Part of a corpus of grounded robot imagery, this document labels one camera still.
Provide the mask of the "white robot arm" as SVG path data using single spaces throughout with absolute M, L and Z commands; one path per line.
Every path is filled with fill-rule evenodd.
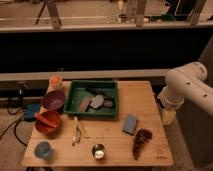
M 158 94 L 162 104 L 164 125 L 170 125 L 176 111 L 188 99 L 210 116 L 213 116 L 213 87 L 207 85 L 207 69 L 201 62 L 192 62 L 169 70 L 165 75 L 166 85 Z

